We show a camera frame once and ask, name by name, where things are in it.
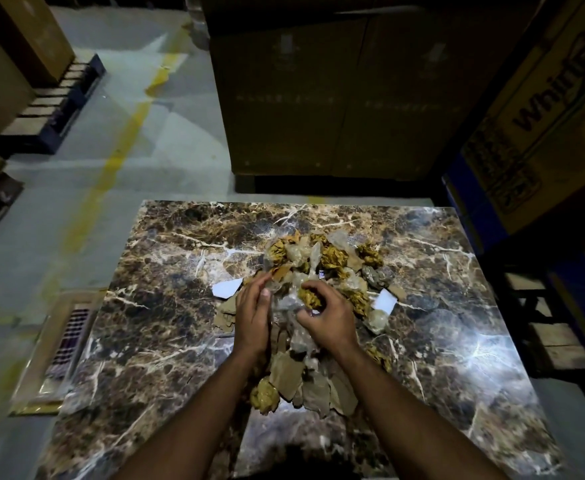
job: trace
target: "hand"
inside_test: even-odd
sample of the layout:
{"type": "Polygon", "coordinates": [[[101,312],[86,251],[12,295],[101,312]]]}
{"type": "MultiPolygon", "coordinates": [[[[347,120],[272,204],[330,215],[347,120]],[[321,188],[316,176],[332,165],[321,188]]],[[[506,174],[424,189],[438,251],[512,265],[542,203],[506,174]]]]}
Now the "hand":
{"type": "Polygon", "coordinates": [[[270,290],[264,288],[270,273],[258,274],[237,295],[235,344],[233,353],[256,360],[268,347],[268,309],[270,290]]]}
{"type": "Polygon", "coordinates": [[[326,300],[326,309],[321,315],[311,317],[306,310],[297,313],[297,320],[310,332],[315,342],[327,349],[335,358],[353,349],[359,349],[355,315],[348,300],[323,281],[306,281],[302,288],[312,288],[326,300]]]}

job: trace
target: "yellow floor line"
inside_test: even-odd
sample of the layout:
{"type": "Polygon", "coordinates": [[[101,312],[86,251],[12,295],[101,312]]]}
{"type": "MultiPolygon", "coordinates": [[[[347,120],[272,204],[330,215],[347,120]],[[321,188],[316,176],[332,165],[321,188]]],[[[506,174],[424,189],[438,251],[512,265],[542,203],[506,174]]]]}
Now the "yellow floor line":
{"type": "Polygon", "coordinates": [[[59,255],[46,272],[41,284],[40,298],[46,304],[50,304],[58,294],[61,281],[70,266],[70,259],[78,254],[87,242],[88,236],[100,216],[104,197],[116,182],[117,173],[123,166],[137,136],[139,136],[144,121],[148,117],[157,88],[168,80],[169,74],[185,52],[185,50],[180,49],[189,42],[188,31],[181,27],[168,44],[168,53],[164,55],[161,66],[155,73],[150,86],[145,89],[147,99],[137,104],[135,111],[117,138],[116,146],[105,162],[99,178],[81,202],[74,218],[70,220],[72,224],[65,229],[59,255]]]}

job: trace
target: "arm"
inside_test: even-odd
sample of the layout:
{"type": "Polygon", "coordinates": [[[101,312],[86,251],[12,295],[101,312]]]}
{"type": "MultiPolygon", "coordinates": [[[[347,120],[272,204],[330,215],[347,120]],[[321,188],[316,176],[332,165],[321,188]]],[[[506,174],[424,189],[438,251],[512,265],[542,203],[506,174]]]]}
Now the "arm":
{"type": "Polygon", "coordinates": [[[192,480],[208,471],[242,389],[268,343],[270,274],[256,278],[237,297],[232,353],[174,418],[142,445],[114,480],[192,480]]]}
{"type": "Polygon", "coordinates": [[[368,357],[357,342],[351,306],[339,292],[325,282],[306,282],[304,287],[324,296],[327,307],[319,317],[301,311],[298,321],[348,375],[400,478],[508,478],[466,436],[368,357]]]}

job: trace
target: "gray floor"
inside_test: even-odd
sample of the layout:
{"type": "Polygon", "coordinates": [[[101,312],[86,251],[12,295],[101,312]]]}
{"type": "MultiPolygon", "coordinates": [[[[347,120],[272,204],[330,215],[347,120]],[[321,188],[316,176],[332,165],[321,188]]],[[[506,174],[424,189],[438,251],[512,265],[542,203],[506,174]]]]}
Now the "gray floor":
{"type": "MultiPolygon", "coordinates": [[[[50,434],[52,419],[5,414],[51,298],[108,285],[142,200],[430,204],[236,193],[210,57],[192,45],[187,14],[54,12],[108,74],[55,156],[9,161],[25,191],[0,223],[0,479],[32,477],[50,434]]],[[[585,478],[585,399],[559,381],[535,387],[569,457],[564,476],[585,478]]]]}

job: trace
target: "table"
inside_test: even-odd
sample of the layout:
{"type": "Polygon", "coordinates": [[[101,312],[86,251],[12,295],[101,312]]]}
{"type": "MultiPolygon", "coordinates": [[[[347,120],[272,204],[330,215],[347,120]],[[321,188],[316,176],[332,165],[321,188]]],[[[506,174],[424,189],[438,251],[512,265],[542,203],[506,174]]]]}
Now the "table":
{"type": "MultiPolygon", "coordinates": [[[[455,211],[431,207],[145,201],[100,309],[38,479],[112,474],[214,372],[232,337],[213,328],[211,285],[251,276],[275,235],[343,229],[381,244],[407,297],[387,333],[358,324],[393,376],[502,468],[561,465],[535,391],[455,211]]],[[[245,476],[291,455],[393,476],[361,412],[346,419],[281,402],[238,408],[210,475],[245,476]]]]}

